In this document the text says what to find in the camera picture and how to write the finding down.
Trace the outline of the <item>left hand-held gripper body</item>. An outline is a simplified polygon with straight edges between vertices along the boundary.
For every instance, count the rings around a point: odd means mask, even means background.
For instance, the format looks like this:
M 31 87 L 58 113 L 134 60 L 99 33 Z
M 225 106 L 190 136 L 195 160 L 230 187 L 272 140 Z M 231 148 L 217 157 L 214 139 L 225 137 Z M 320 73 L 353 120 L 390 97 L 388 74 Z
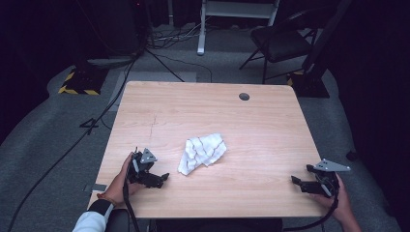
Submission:
M 154 165 L 157 158 L 147 148 L 143 152 L 134 152 L 132 154 L 131 167 L 128 171 L 130 182 L 142 185 L 154 185 L 157 182 L 157 176 L 150 173 L 149 170 Z

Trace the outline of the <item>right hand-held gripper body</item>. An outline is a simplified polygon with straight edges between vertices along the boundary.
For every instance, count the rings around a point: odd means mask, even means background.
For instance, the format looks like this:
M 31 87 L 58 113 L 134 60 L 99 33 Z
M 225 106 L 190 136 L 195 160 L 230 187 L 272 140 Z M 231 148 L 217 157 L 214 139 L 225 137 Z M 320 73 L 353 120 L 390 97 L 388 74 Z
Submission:
M 337 173 L 350 171 L 351 167 L 327 159 L 322 159 L 313 166 L 316 180 L 326 196 L 334 196 L 339 189 Z

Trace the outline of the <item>white cloth with dark stitching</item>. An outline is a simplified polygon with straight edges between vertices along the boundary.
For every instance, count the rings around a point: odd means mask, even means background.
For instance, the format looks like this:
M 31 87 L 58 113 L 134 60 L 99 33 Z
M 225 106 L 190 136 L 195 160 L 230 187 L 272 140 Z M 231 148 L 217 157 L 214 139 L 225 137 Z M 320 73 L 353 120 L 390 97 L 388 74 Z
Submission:
M 220 133 L 192 137 L 186 141 L 184 153 L 180 159 L 178 171 L 188 176 L 200 165 L 209 166 L 219 160 L 227 147 Z

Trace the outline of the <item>person's right hand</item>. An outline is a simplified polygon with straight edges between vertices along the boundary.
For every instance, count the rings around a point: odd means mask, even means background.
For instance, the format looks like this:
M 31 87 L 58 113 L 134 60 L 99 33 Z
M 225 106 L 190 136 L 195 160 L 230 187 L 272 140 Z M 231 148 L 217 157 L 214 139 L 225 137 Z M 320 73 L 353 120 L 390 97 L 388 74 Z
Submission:
M 337 176 L 337 179 L 339 183 L 339 191 L 337 197 L 338 203 L 337 208 L 333 212 L 333 217 L 339 222 L 346 222 L 348 219 L 353 218 L 354 216 L 351 210 L 351 205 L 345 185 L 339 176 Z M 311 193 L 309 196 L 326 208 L 331 208 L 332 204 L 334 203 L 333 198 L 327 198 L 323 195 Z

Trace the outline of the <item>person's left hand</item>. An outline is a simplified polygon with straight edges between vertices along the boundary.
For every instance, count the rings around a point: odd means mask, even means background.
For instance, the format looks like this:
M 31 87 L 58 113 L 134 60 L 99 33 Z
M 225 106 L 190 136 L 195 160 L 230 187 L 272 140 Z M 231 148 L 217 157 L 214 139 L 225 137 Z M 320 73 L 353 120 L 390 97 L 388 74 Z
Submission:
M 132 154 L 129 154 L 125 159 L 120 172 L 115 176 L 107 190 L 103 193 L 98 193 L 99 199 L 107 200 L 114 206 L 119 206 L 124 202 L 124 185 L 128 186 L 128 195 L 133 195 L 140 189 L 144 189 L 144 186 L 139 183 L 130 184 L 127 182 L 128 167 L 132 159 Z

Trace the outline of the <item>grey tape strip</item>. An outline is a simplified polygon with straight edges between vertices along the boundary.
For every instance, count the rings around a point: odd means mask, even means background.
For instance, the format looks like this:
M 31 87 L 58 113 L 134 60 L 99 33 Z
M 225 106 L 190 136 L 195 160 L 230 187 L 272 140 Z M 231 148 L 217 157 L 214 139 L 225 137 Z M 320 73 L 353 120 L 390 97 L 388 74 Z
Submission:
M 83 191 L 84 192 L 94 192 L 94 191 L 105 191 L 107 188 L 107 185 L 101 185 L 101 184 L 87 184 Z

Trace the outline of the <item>person's dark clothed legs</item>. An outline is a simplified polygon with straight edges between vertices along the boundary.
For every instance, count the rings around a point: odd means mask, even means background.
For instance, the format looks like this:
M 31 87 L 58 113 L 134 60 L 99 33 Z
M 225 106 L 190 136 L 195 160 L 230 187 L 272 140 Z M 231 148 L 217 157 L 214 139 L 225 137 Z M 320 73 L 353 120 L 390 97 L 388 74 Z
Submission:
M 132 229 L 127 210 L 115 210 L 104 232 L 282 232 L 281 218 L 143 219 Z

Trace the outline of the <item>black base with hazard stripes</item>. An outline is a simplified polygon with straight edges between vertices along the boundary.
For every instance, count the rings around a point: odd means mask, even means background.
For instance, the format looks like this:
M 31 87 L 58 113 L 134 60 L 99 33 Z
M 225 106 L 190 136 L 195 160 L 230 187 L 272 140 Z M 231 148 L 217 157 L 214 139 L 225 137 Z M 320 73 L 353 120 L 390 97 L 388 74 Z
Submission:
M 330 97 L 321 78 L 311 78 L 302 72 L 291 72 L 286 76 L 286 80 L 299 98 L 328 99 Z
M 107 74 L 107 69 L 92 68 L 90 71 L 79 71 L 77 68 L 73 68 L 67 75 L 58 93 L 99 95 L 102 92 Z

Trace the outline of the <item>black folding chair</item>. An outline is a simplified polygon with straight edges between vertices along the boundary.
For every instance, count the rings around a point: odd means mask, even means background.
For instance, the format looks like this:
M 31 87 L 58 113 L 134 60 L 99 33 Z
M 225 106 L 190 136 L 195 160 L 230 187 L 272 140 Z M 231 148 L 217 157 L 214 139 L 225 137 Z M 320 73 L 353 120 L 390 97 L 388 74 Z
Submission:
M 267 65 L 269 63 L 279 63 L 308 55 L 313 48 L 306 36 L 300 30 L 311 28 L 316 10 L 304 10 L 295 13 L 284 21 L 263 28 L 254 29 L 250 33 L 250 38 L 256 46 L 254 52 L 240 66 L 240 70 L 250 61 L 262 59 L 263 72 L 262 83 L 271 79 L 267 76 Z

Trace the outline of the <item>black slanted stand pole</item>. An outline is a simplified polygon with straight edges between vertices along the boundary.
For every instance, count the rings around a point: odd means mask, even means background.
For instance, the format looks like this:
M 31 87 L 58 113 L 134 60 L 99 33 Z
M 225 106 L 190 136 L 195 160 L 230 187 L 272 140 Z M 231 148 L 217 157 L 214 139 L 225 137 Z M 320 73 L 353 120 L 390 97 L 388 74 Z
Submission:
M 309 73 L 313 69 L 314 65 L 318 62 L 319 57 L 325 51 L 325 47 L 328 41 L 336 30 L 337 25 L 341 21 L 351 2 L 352 0 L 340 0 L 340 2 L 338 3 L 335 14 L 327 22 L 320 37 L 315 43 L 311 54 L 307 56 L 304 62 L 305 73 Z

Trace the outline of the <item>black computer tower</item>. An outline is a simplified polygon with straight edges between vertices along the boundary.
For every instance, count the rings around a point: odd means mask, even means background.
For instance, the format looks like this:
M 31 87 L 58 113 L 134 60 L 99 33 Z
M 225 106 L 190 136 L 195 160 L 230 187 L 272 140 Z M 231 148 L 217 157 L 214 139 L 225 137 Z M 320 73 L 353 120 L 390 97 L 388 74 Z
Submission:
M 148 29 L 146 0 L 106 0 L 109 46 L 121 55 L 138 53 Z

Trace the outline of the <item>white metal desk frame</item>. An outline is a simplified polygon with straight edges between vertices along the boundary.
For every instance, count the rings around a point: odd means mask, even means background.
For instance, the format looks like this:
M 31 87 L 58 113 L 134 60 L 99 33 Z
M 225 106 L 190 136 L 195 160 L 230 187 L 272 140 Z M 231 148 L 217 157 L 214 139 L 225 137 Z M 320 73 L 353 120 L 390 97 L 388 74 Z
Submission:
M 196 53 L 201 56 L 205 53 L 206 19 L 208 16 L 227 16 L 244 18 L 267 19 L 272 25 L 275 21 L 280 0 L 273 3 L 240 3 L 215 0 L 202 0 L 200 11 L 200 32 Z

